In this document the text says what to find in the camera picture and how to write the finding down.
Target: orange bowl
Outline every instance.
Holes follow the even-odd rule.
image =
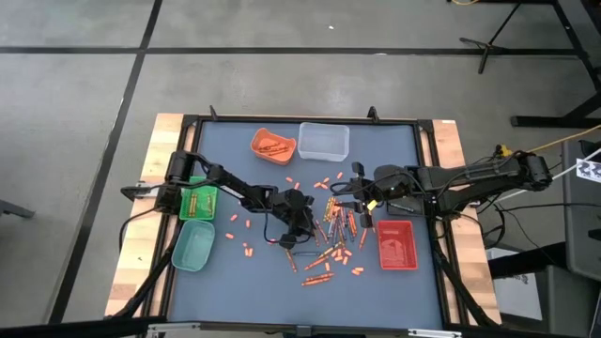
[[[287,165],[292,160],[296,147],[295,139],[276,135],[266,128],[256,131],[251,142],[251,150],[257,157],[280,165]]]

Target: green tray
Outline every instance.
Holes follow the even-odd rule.
[[[198,183],[203,181],[205,177],[190,177],[190,183]],[[179,210],[179,218],[181,220],[201,220],[211,221],[215,218],[215,208],[217,206],[217,191],[216,187],[205,186],[196,189],[184,189],[181,196],[181,209]],[[195,209],[190,210],[192,197],[196,195]]]
[[[215,227],[203,221],[186,221],[171,256],[174,267],[190,272],[202,269],[215,240]]]

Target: blue tabletop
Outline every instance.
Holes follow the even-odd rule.
[[[258,159],[251,151],[251,140],[260,128],[298,140],[299,124],[295,123],[205,122],[198,151],[251,185],[275,185],[283,191],[299,182],[300,190],[316,199],[313,211],[321,221],[331,193],[315,189],[315,182],[325,177],[331,183],[340,181],[336,179],[339,172],[344,173],[341,180],[348,180],[353,161],[363,163],[367,178],[382,164],[418,164],[412,127],[349,127],[350,151],[342,162],[303,160],[295,152],[290,164],[281,166]],[[288,183],[286,177],[294,182]],[[233,214],[239,216],[231,222]],[[375,222],[390,219],[395,217],[386,214],[385,207],[374,211]],[[358,240],[347,243],[353,255],[346,266],[332,261],[335,275],[331,281],[301,286],[306,277],[325,273],[323,265],[305,271],[303,268],[315,258],[295,256],[299,271],[294,273],[284,249],[263,239],[263,214],[249,213],[238,200],[219,192],[213,220],[216,238],[210,257],[201,271],[177,271],[169,320],[440,330],[442,320],[426,223],[423,218],[408,219],[413,223],[417,270],[382,270],[377,237],[370,231],[361,251]],[[246,220],[252,222],[250,229],[244,226]],[[269,216],[269,238],[279,238],[285,231],[284,224]],[[235,238],[227,239],[225,233]],[[244,255],[242,242],[254,248],[252,258]],[[321,244],[317,248],[310,240],[293,251],[323,251],[323,240]],[[364,267],[364,273],[351,274],[355,267]]]

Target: gray floor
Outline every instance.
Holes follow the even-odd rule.
[[[597,59],[600,38],[577,1],[562,1]],[[152,1],[0,0],[0,45],[137,46]],[[152,46],[464,47],[488,39],[508,5],[442,0],[164,0]],[[523,6],[499,37],[507,47],[564,48],[552,9]],[[574,58],[352,55],[150,55],[133,96],[66,320],[100,318],[116,267],[117,233],[131,203],[119,188],[139,177],[156,113],[363,116],[457,121],[468,160],[497,143],[529,149],[574,131],[513,129],[516,114],[561,115],[592,95]],[[47,314],[132,55],[0,55],[0,198],[35,209],[0,218],[0,326]],[[559,149],[543,152],[550,164]],[[506,207],[561,201],[561,187]],[[563,239],[560,209],[519,211],[539,244]],[[487,213],[486,228],[497,224]],[[507,244],[528,249],[513,220]]]

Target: wooden board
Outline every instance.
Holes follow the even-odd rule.
[[[140,180],[151,183],[163,181],[169,157],[177,148],[182,118],[182,114],[157,115]],[[463,165],[463,151],[454,121],[435,120],[434,128],[441,165],[444,167]],[[187,135],[185,149],[190,149],[192,136],[193,133],[190,131]],[[423,137],[422,139],[425,159],[428,163],[430,160],[429,145],[427,139]],[[153,205],[153,198],[136,200],[131,215],[150,209]],[[475,217],[473,210],[466,212],[472,212],[470,215]],[[105,310],[106,315],[112,315],[119,311],[148,275],[160,221],[161,214],[152,212],[132,221],[128,226]],[[168,236],[171,236],[173,232],[175,217],[172,218],[170,224]],[[486,313],[493,320],[501,323],[492,279],[486,263],[480,228],[473,221],[462,218],[453,221],[453,233],[461,277],[466,287],[476,301],[483,306]],[[151,315],[158,314],[162,297],[163,277],[160,278],[155,287]],[[453,286],[448,281],[446,282],[446,290],[452,322],[458,323],[455,293],[453,292]]]

